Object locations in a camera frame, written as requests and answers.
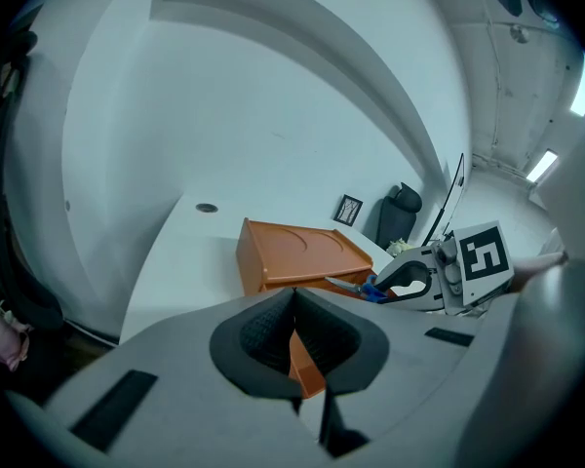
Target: ceiling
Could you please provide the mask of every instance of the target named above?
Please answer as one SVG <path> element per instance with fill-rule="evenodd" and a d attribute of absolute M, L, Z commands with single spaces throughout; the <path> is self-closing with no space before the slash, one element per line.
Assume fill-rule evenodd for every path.
<path fill-rule="evenodd" d="M 435 2 L 463 60 L 473 163 L 524 180 L 547 149 L 567 154 L 585 132 L 585 118 L 569 110 L 583 65 L 571 31 L 552 28 L 527 0 L 518 18 L 497 0 Z M 515 24 L 525 43 L 512 37 Z"/>

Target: picture frame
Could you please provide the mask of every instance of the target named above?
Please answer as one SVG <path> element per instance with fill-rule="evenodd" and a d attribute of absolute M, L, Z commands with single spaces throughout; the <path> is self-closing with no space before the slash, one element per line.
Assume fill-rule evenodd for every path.
<path fill-rule="evenodd" d="M 359 199 L 344 194 L 333 219 L 336 222 L 351 226 L 355 222 L 362 205 L 363 203 Z"/>

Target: round hole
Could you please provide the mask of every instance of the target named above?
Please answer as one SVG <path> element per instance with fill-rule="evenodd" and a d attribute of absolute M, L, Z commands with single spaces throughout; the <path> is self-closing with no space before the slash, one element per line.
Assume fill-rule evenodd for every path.
<path fill-rule="evenodd" d="M 195 209 L 204 214 L 215 214 L 218 212 L 218 208 L 215 205 L 211 205 L 210 203 L 200 203 L 195 207 Z"/>

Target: black office chair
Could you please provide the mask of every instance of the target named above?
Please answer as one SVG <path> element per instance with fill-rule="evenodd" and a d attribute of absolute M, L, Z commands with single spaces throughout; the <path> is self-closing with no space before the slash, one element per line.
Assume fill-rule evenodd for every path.
<path fill-rule="evenodd" d="M 394 198 L 390 196 L 383 198 L 375 242 L 386 250 L 391 241 L 399 239 L 407 241 L 416 223 L 416 214 L 421 208 L 420 195 L 401 182 L 401 188 Z"/>

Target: white table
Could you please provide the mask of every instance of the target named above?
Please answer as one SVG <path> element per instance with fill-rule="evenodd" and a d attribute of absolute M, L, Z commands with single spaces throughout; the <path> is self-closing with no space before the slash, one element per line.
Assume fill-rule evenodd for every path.
<path fill-rule="evenodd" d="M 214 203 L 218 206 L 217 213 L 204 214 L 195 209 L 197 204 L 204 202 L 208 200 L 184 195 L 175 204 L 136 280 L 121 331 L 121 343 L 173 315 L 244 296 L 236 245 L 245 217 L 338 229 L 370 255 L 372 268 L 377 273 L 392 260 L 392 256 L 366 236 L 329 218 L 220 201 Z"/>

